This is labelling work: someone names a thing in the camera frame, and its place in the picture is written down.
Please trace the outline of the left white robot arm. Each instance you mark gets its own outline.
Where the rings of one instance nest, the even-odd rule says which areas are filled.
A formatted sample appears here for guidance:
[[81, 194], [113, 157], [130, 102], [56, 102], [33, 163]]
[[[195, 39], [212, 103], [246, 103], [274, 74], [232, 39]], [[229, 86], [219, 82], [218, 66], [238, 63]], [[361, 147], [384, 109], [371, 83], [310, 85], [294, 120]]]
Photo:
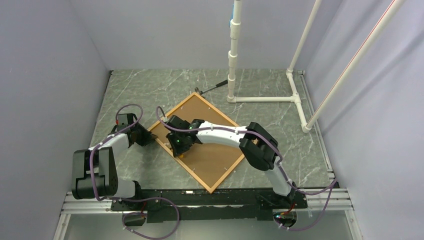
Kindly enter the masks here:
[[94, 199], [97, 189], [99, 199], [121, 198], [131, 210], [139, 209], [144, 203], [140, 184], [136, 180], [118, 177], [116, 158], [137, 144], [147, 146], [157, 136], [139, 124], [134, 113], [116, 116], [116, 125], [99, 146], [77, 150], [72, 156], [72, 187], [75, 199]]

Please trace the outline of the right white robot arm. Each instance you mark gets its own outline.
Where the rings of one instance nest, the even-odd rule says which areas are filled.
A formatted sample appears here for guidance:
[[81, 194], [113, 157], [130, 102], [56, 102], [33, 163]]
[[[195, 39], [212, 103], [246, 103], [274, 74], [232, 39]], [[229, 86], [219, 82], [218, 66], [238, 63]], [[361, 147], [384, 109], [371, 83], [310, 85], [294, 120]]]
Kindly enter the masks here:
[[295, 201], [293, 181], [282, 169], [282, 157], [278, 141], [260, 124], [251, 122], [247, 126], [226, 126], [203, 119], [188, 122], [172, 115], [164, 127], [172, 153], [179, 156], [195, 144], [218, 144], [240, 149], [248, 163], [264, 172], [272, 185], [276, 203], [287, 208]]

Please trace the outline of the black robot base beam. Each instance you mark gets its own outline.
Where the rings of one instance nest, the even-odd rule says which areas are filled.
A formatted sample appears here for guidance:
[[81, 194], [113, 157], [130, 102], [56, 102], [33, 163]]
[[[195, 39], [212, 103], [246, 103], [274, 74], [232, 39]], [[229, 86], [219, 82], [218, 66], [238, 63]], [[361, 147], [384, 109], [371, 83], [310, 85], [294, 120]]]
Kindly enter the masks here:
[[138, 212], [145, 219], [130, 216], [125, 221], [137, 226], [165, 221], [254, 219], [272, 221], [281, 212], [304, 210], [306, 196], [294, 193], [290, 202], [272, 188], [222, 188], [213, 193], [202, 189], [146, 189], [141, 193], [146, 202], [113, 200], [113, 212]]

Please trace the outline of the orange picture frame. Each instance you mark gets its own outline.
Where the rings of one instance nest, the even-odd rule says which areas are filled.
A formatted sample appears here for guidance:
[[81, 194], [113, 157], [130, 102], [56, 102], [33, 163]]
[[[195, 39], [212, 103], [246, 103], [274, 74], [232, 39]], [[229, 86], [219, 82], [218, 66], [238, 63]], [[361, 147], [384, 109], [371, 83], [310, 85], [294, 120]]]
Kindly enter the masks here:
[[[188, 122], [201, 119], [218, 125], [238, 126], [235, 121], [195, 92], [166, 114], [168, 118], [172, 115]], [[238, 147], [212, 143], [195, 144], [186, 153], [187, 156], [184, 158], [175, 158], [176, 162], [210, 193], [213, 193], [244, 159]]]

